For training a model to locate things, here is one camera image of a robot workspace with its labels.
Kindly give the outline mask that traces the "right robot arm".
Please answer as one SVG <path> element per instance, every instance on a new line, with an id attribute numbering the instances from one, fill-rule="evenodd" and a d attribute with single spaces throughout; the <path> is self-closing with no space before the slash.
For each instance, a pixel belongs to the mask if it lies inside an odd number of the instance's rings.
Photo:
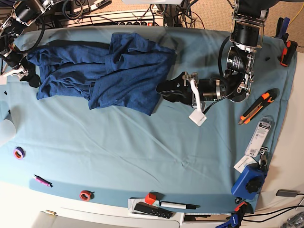
<path id="1" fill-rule="evenodd" d="M 45 22 L 42 15 L 61 2 L 60 0 L 20 0 L 15 2 L 11 13 L 0 24 L 0 83 L 2 85 L 7 83 L 9 76 L 16 76 L 19 81 L 28 82 L 29 86 L 33 88 L 38 88 L 41 85 L 34 64 L 28 62 L 26 56 L 38 46 L 44 35 Z M 15 39 L 37 20 L 42 26 L 37 41 L 31 48 L 20 50 L 14 44 Z"/>

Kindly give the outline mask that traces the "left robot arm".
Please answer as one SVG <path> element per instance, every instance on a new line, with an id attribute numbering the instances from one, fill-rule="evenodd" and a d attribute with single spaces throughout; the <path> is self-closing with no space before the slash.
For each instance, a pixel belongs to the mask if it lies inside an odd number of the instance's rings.
<path id="1" fill-rule="evenodd" d="M 173 80 L 159 83 L 156 91 L 170 102 L 193 108 L 200 103 L 225 98 L 241 102 L 249 97 L 257 48 L 262 46 L 265 21 L 271 5 L 266 0 L 237 0 L 232 14 L 232 30 L 220 46 L 219 76 L 199 79 L 198 74 L 182 72 Z"/>

